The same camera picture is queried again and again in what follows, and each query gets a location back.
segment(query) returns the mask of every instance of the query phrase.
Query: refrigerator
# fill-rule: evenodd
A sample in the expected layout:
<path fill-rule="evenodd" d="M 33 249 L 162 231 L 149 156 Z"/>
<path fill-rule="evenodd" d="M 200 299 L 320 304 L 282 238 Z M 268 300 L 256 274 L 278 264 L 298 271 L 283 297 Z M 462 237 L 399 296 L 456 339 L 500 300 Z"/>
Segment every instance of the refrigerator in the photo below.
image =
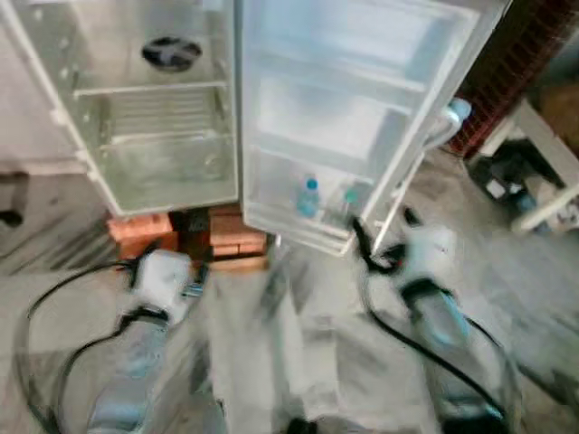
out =
<path fill-rule="evenodd" d="M 384 235 L 509 3 L 0 2 L 113 214 L 239 201 L 336 255 L 350 215 Z"/>

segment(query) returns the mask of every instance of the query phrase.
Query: concrete floor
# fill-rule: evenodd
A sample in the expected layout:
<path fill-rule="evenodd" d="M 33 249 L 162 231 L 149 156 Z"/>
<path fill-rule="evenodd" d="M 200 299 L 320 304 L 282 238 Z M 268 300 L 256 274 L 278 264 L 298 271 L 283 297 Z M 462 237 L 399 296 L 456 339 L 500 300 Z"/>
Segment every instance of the concrete floor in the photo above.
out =
<path fill-rule="evenodd" d="M 574 432 L 578 424 L 569 411 L 535 384 L 557 396 L 564 391 L 554 371 L 579 379 L 576 234 L 516 238 L 508 215 L 471 184 L 460 162 L 442 153 L 424 163 L 405 201 L 425 221 L 460 235 L 456 269 L 445 283 L 533 379 L 524 380 L 523 388 L 527 432 Z M 31 185 L 24 226 L 0 231 L 0 428 L 6 432 L 33 432 L 8 372 L 15 321 L 35 294 L 67 274 L 64 269 L 113 255 L 105 213 L 84 178 L 42 178 Z M 393 236 L 398 232 L 395 225 Z M 435 432 L 419 360 L 365 320 L 352 258 L 296 248 L 285 260 L 285 274 L 274 287 L 266 287 L 266 274 L 213 276 L 180 329 L 184 337 L 168 358 L 175 369 L 167 371 L 191 363 L 185 348 L 203 348 L 212 366 L 205 374 L 235 433 L 266 434 L 290 417 L 324 414 L 381 432 Z M 119 276 L 105 273 L 53 302 L 35 328 L 39 378 L 55 373 L 64 351 L 110 330 L 122 306 L 122 286 Z M 403 308 L 384 290 L 388 283 L 376 281 L 373 288 L 376 304 L 402 321 Z M 93 363 L 97 372 L 99 366 Z"/>

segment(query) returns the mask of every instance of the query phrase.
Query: plastic bottle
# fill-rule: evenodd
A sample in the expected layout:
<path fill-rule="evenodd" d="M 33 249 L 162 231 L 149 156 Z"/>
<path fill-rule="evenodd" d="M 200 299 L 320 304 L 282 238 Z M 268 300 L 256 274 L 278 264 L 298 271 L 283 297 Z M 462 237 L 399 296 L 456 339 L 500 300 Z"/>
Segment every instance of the plastic bottle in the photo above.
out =
<path fill-rule="evenodd" d="M 318 213 L 319 191 L 318 181 L 315 178 L 308 178 L 305 185 L 299 189 L 297 208 L 300 215 L 309 219 Z"/>

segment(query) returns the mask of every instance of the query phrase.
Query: floor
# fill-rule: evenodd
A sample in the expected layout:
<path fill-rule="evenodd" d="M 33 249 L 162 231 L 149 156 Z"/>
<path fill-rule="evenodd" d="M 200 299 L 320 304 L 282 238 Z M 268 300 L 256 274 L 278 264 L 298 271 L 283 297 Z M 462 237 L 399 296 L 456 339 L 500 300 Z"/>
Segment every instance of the floor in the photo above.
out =
<path fill-rule="evenodd" d="M 427 222 L 444 223 L 460 235 L 456 270 L 444 283 L 512 350 L 527 375 L 527 428 L 521 432 L 576 432 L 579 423 L 570 411 L 544 391 L 563 397 L 569 379 L 579 380 L 579 238 L 514 237 L 510 217 L 471 184 L 460 162 L 442 153 L 427 159 L 405 201 Z M 27 212 L 21 228 L 0 229 L 5 432 L 39 432 L 22 411 L 9 371 L 18 317 L 37 294 L 67 276 L 66 269 L 114 256 L 106 209 L 84 178 L 34 179 Z M 396 223 L 392 237 L 399 232 Z M 184 378 L 193 365 L 193 381 L 211 379 L 235 433 L 279 432 L 292 417 L 328 414 L 374 432 L 437 432 L 420 360 L 378 333 L 362 313 L 355 260 L 290 245 L 276 258 L 282 266 L 272 266 L 270 274 L 212 276 L 168 350 L 167 387 L 159 396 L 173 400 L 157 411 L 155 432 L 198 432 L 191 425 L 195 417 L 175 416 L 177 407 L 182 410 L 176 397 L 191 390 Z M 45 387 L 67 351 L 111 329 L 126 303 L 123 286 L 119 274 L 102 273 L 63 290 L 43 311 L 33 327 L 32 351 Z M 404 326 L 405 312 L 389 283 L 377 279 L 371 288 L 376 305 Z M 79 368 L 79 401 L 98 392 L 99 382 L 88 379 L 104 375 L 110 354 L 103 353 Z M 489 384 L 497 380 L 489 378 Z"/>

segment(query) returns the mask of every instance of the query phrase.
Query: gray floor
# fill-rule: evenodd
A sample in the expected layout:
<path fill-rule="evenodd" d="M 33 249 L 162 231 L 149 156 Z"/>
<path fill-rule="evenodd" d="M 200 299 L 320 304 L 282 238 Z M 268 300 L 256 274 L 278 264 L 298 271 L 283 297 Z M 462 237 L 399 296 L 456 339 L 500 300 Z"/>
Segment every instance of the gray floor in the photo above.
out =
<path fill-rule="evenodd" d="M 530 378 L 562 394 L 553 372 L 579 376 L 575 234 L 514 237 L 509 217 L 470 183 L 459 162 L 443 154 L 423 165 L 406 202 L 427 222 L 442 222 L 460 235 L 456 269 L 445 283 L 459 293 L 463 308 L 512 350 Z M 101 261 L 114 251 L 104 206 L 81 177 L 35 180 L 29 214 L 22 228 L 0 232 L 0 387 L 6 390 L 0 427 L 11 432 L 33 432 L 27 415 L 17 410 L 22 403 L 7 371 L 18 316 L 35 294 L 67 274 L 64 269 Z M 377 333 L 362 315 L 354 260 L 301 248 L 286 254 L 273 285 L 266 286 L 265 273 L 213 276 L 170 348 L 166 377 L 178 378 L 176 373 L 190 366 L 191 346 L 206 353 L 211 371 L 199 373 L 197 381 L 210 374 L 235 433 L 277 432 L 291 417 L 327 414 L 381 432 L 436 432 L 419 359 Z M 113 273 L 90 278 L 47 308 L 33 337 L 39 378 L 55 372 L 64 351 L 110 330 L 123 305 L 119 279 Z M 388 285 L 373 282 L 375 302 L 402 322 L 405 312 Z M 99 366 L 93 362 L 89 376 Z M 176 383 L 171 387 L 187 390 Z M 97 388 L 81 389 L 86 397 Z M 576 420 L 565 407 L 528 380 L 524 393 L 527 432 L 574 432 Z M 186 425 L 170 432 L 196 432 Z"/>

